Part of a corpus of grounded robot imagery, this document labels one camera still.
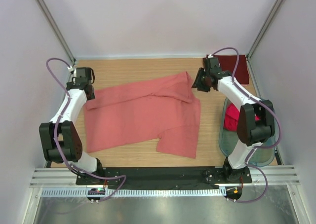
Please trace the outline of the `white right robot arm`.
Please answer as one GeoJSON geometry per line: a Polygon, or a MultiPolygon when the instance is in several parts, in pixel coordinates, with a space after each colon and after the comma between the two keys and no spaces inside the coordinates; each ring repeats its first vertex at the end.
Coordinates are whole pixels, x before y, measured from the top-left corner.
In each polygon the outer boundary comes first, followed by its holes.
{"type": "Polygon", "coordinates": [[[217,90],[231,101],[239,111],[237,121],[238,141],[233,152],[226,157],[222,176],[235,183],[246,173],[248,162],[254,152],[275,134],[273,104],[253,96],[229,71],[222,70],[216,57],[203,58],[192,88],[209,92],[217,90]]]}

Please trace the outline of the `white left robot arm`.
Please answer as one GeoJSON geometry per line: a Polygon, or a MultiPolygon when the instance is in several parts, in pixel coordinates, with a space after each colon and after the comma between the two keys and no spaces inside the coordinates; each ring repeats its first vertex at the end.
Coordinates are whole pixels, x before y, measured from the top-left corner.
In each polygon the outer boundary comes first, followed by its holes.
{"type": "Polygon", "coordinates": [[[88,178],[98,185],[105,173],[99,159],[83,151],[75,122],[84,104],[95,98],[92,68],[82,67],[71,71],[71,81],[66,86],[65,98],[56,115],[39,126],[44,158],[47,162],[65,163],[78,177],[88,178]]]}

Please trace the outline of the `salmon pink t shirt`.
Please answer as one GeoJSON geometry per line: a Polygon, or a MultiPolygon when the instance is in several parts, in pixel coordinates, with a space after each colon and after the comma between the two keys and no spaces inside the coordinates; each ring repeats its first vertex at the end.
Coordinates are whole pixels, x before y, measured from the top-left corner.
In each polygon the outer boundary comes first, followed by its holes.
{"type": "Polygon", "coordinates": [[[83,108],[86,150],[157,139],[158,152],[195,158],[201,105],[187,72],[98,89],[83,108]]]}

